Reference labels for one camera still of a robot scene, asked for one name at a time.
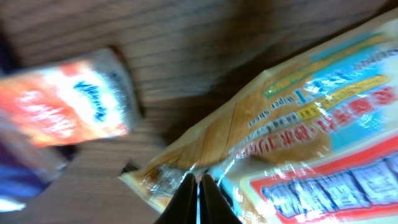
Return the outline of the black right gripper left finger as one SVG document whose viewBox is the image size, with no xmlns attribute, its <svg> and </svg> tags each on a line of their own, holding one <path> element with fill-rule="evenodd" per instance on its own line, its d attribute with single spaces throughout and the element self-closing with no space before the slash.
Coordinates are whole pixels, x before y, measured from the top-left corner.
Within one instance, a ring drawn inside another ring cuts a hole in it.
<svg viewBox="0 0 398 224">
<path fill-rule="evenodd" d="M 154 224 L 196 224 L 197 182 L 193 174 L 187 174 L 170 203 Z"/>
</svg>

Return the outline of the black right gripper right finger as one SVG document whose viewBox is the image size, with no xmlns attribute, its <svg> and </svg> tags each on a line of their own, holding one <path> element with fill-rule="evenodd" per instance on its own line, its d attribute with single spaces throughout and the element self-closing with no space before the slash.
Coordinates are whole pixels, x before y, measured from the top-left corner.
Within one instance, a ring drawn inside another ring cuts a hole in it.
<svg viewBox="0 0 398 224">
<path fill-rule="evenodd" d="M 203 175 L 199 188 L 201 224 L 241 224 L 210 175 Z"/>
</svg>

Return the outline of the yellow snack bag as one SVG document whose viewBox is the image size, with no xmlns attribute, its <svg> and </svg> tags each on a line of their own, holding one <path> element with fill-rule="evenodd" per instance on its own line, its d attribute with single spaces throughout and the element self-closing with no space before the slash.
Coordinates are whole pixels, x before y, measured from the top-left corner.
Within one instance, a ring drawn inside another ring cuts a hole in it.
<svg viewBox="0 0 398 224">
<path fill-rule="evenodd" d="M 397 11 L 263 71 L 121 180 L 163 212 L 188 174 L 243 223 L 396 223 Z"/>
</svg>

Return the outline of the small orange snack packet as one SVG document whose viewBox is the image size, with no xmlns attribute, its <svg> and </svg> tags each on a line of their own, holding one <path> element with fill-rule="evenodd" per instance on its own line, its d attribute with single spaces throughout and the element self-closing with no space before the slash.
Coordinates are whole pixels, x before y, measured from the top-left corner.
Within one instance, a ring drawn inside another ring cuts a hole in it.
<svg viewBox="0 0 398 224">
<path fill-rule="evenodd" d="M 1 112 L 37 147 L 124 136 L 142 119 L 130 75 L 111 49 L 1 78 Z"/>
</svg>

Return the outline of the purple red pad package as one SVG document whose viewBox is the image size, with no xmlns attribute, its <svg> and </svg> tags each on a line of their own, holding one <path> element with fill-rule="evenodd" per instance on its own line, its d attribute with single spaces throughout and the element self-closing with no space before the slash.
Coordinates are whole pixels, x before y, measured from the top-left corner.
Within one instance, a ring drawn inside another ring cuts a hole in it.
<svg viewBox="0 0 398 224">
<path fill-rule="evenodd" d="M 74 146 L 39 149 L 31 137 L 12 121 L 14 113 L 1 111 L 1 211 L 25 208 L 26 201 L 40 195 L 74 158 Z"/>
</svg>

